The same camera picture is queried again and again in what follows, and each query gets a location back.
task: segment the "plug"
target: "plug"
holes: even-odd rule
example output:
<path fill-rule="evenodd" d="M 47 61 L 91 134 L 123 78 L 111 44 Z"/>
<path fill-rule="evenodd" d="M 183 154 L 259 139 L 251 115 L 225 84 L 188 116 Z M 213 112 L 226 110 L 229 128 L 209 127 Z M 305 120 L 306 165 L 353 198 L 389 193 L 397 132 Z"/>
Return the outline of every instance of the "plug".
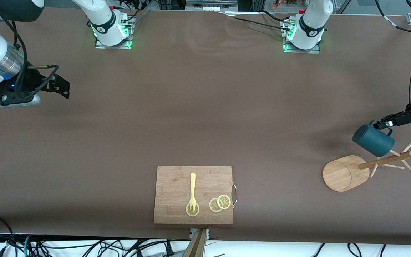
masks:
<path fill-rule="evenodd" d="M 139 247 L 136 248 L 136 252 L 137 252 L 137 257 L 144 257 L 142 255 L 142 251 L 141 251 L 141 249 L 139 249 Z"/>
<path fill-rule="evenodd" d="M 176 254 L 171 247 L 171 242 L 169 242 L 169 240 L 166 242 L 166 256 L 173 256 L 174 254 Z"/>

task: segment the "metal cylinder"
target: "metal cylinder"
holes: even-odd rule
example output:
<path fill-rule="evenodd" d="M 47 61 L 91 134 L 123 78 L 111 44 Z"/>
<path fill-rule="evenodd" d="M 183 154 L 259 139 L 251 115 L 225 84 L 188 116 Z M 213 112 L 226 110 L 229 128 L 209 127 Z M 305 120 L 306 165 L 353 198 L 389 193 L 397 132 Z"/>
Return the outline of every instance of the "metal cylinder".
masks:
<path fill-rule="evenodd" d="M 7 44 L 7 52 L 0 60 L 0 75 L 8 80 L 20 72 L 23 55 L 11 44 Z"/>
<path fill-rule="evenodd" d="M 394 138 L 367 124 L 356 130 L 353 142 L 377 157 L 386 155 L 394 146 Z"/>

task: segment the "metal handle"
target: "metal handle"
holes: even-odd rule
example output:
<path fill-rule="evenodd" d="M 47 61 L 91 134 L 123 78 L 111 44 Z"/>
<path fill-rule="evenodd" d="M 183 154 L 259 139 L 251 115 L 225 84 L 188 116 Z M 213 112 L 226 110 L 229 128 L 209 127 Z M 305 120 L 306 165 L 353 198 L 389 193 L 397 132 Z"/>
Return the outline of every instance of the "metal handle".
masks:
<path fill-rule="evenodd" d="M 233 186 L 235 188 L 235 202 L 233 203 L 233 208 L 235 208 L 235 204 L 237 203 L 237 186 L 235 185 L 234 181 L 233 181 Z"/>

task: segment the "dark green mug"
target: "dark green mug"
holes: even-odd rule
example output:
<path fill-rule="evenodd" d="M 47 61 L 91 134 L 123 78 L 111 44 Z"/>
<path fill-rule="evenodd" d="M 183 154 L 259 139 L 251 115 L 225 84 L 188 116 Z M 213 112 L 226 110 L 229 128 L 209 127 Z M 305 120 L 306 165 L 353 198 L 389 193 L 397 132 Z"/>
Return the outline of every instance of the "dark green mug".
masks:
<path fill-rule="evenodd" d="M 357 129 L 353 142 L 377 157 L 385 156 L 394 146 L 394 138 L 390 137 L 392 130 L 385 134 L 371 124 L 372 122 Z"/>

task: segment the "mug handle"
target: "mug handle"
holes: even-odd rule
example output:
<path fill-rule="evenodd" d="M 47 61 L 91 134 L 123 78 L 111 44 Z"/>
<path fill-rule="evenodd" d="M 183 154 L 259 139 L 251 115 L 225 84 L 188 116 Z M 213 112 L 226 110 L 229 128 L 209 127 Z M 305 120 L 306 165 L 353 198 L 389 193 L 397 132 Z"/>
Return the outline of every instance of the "mug handle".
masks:
<path fill-rule="evenodd" d="M 371 126 L 372 124 L 374 124 L 375 122 L 377 122 L 376 120 L 371 120 L 369 122 L 369 125 Z M 386 134 L 387 136 L 391 136 L 391 134 L 393 134 L 393 129 L 391 127 L 387 127 L 387 129 L 389 129 L 388 133 Z"/>

